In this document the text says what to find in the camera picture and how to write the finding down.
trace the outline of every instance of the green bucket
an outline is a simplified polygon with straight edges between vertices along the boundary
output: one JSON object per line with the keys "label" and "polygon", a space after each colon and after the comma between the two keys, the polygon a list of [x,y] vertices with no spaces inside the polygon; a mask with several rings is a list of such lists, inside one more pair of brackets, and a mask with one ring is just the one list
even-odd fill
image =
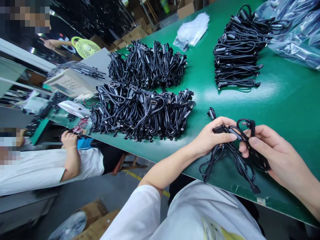
{"label": "green bucket", "polygon": [[168,0],[160,0],[160,3],[161,3],[161,6],[163,7],[164,12],[169,13],[170,8],[169,8]]}

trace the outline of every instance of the workstation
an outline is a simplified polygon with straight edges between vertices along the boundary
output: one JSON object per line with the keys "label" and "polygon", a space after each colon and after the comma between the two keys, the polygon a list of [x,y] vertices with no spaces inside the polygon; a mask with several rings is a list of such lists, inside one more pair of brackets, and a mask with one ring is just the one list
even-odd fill
{"label": "workstation", "polygon": [[[179,94],[179,91],[192,91],[192,101],[195,106],[187,117],[186,128],[180,136],[172,139],[153,137],[148,139],[125,139],[126,134],[116,131],[115,134],[92,131],[92,118],[88,117],[82,125],[82,134],[109,144],[127,153],[158,163],[162,159],[175,153],[180,148],[192,142],[205,125],[212,121],[209,108],[213,108],[216,117],[225,116],[237,121],[241,118],[254,120],[256,125],[267,125],[286,139],[300,154],[312,174],[320,179],[320,165],[318,163],[319,130],[318,124],[313,121],[320,118],[318,108],[317,90],[320,88],[319,72],[315,69],[288,61],[277,55],[270,48],[265,47],[259,53],[257,65],[263,65],[255,82],[258,87],[241,88],[228,86],[218,89],[215,83],[215,55],[213,49],[217,40],[224,33],[230,16],[235,16],[243,4],[249,4],[254,11],[263,1],[217,1],[207,7],[141,39],[142,44],[154,46],[154,41],[168,43],[173,52],[182,52],[172,45],[177,31],[183,23],[194,20],[199,14],[206,13],[210,20],[208,28],[195,46],[189,46],[186,52],[187,65],[183,69],[183,76],[177,86],[152,88],[157,93],[166,91]],[[129,54],[128,48],[117,50],[118,54]],[[100,72],[106,73],[104,80],[99,79],[101,85],[109,84],[112,79],[108,77],[109,64],[112,61],[109,51],[102,49],[87,59],[84,64],[96,67]],[[87,109],[99,102],[98,97],[92,97],[83,103]],[[75,129],[83,118],[77,117],[69,121],[69,112],[52,109],[45,119],[41,120],[35,133],[30,137],[34,145],[39,144],[38,139],[45,134],[46,126],[53,122],[67,129]],[[190,164],[183,173],[192,178],[203,180],[199,166],[210,158],[203,156]],[[303,223],[319,226],[319,222],[308,209],[287,189],[279,185],[265,171],[255,170],[254,184],[260,189],[253,193],[248,181],[241,176],[235,167],[231,155],[217,161],[211,168],[206,180],[208,184],[226,190],[232,194],[258,203],[264,207],[280,212]]]}

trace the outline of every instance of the wooden stool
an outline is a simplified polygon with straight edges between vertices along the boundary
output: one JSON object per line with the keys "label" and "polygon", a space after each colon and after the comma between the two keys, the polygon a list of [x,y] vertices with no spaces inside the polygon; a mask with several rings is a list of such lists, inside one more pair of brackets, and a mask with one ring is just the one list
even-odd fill
{"label": "wooden stool", "polygon": [[129,169],[137,169],[137,168],[147,168],[148,165],[140,165],[137,163],[138,156],[134,156],[133,162],[125,161],[126,156],[132,155],[132,153],[124,153],[122,154],[120,161],[118,162],[117,166],[114,168],[110,174],[113,176],[116,176],[118,172],[121,172],[122,170],[129,170]]}
{"label": "wooden stool", "polygon": [[151,5],[151,3],[149,2],[149,0],[142,0],[142,3],[145,4],[149,10],[149,12],[151,13],[155,23],[159,23],[159,19],[155,13],[155,11],[153,10],[153,7]]}

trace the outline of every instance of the clear plastic bag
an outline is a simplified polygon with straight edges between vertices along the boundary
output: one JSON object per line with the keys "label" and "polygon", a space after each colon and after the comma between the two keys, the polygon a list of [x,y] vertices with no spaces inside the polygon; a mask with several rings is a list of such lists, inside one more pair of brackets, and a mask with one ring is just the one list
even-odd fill
{"label": "clear plastic bag", "polygon": [[195,46],[206,32],[209,20],[208,14],[200,13],[193,21],[183,23],[173,45],[179,47],[183,52],[188,49],[188,45]]}
{"label": "clear plastic bag", "polygon": [[255,14],[259,19],[289,20],[291,28],[268,47],[285,59],[320,71],[320,0],[269,0]]}
{"label": "clear plastic bag", "polygon": [[84,230],[86,223],[86,213],[84,211],[76,212],[54,230],[48,240],[72,240]]}

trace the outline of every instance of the green table surface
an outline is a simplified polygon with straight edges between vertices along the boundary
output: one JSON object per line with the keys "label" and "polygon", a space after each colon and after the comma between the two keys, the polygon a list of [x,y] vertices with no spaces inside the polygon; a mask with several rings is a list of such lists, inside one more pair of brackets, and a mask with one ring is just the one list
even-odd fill
{"label": "green table surface", "polygon": [[[249,118],[255,120],[257,125],[265,124],[275,129],[293,145],[312,173],[320,179],[320,125],[314,122],[320,118],[319,72],[291,63],[265,48],[259,54],[258,64],[264,64],[257,78],[261,82],[259,88],[241,90],[235,87],[218,91],[214,82],[212,50],[217,39],[223,34],[230,16],[235,15],[244,3],[249,3],[252,9],[256,9],[262,2],[220,0],[142,39],[142,42],[149,46],[153,45],[154,40],[161,43],[168,42],[172,46],[177,30],[183,22],[193,20],[202,12],[210,15],[206,33],[196,46],[191,46],[186,52],[188,66],[181,85],[167,89],[178,93],[188,88],[194,92],[193,100],[196,106],[188,117],[187,129],[179,139],[170,141],[156,138],[153,143],[149,143],[147,140],[142,142],[124,140],[124,135],[120,133],[118,137],[99,133],[92,134],[91,137],[153,162],[159,162],[190,143],[198,135],[210,122],[206,113],[209,107],[213,107],[217,116],[229,117],[236,121],[239,118]],[[172,47],[174,51],[179,51],[177,47]],[[126,53],[126,49],[121,49],[119,52]],[[68,128],[78,123],[78,120],[68,122],[66,116],[67,112],[60,111],[54,118],[52,115],[48,118]],[[196,160],[183,173],[201,180],[199,165],[206,162],[206,158],[208,156]],[[208,183],[303,222],[318,225],[315,218],[296,197],[264,172],[256,171],[255,184],[261,193],[254,195],[249,184],[237,173],[231,158],[226,157],[214,165]]]}
{"label": "green table surface", "polygon": [[49,123],[49,120],[48,119],[42,119],[42,120],[39,120],[40,121],[40,124],[39,126],[37,127],[36,131],[34,132],[33,136],[30,137],[30,141],[33,145],[37,145],[38,143],[38,140],[41,136],[41,134],[43,133],[43,131],[45,130],[45,128],[47,127],[48,123]]}

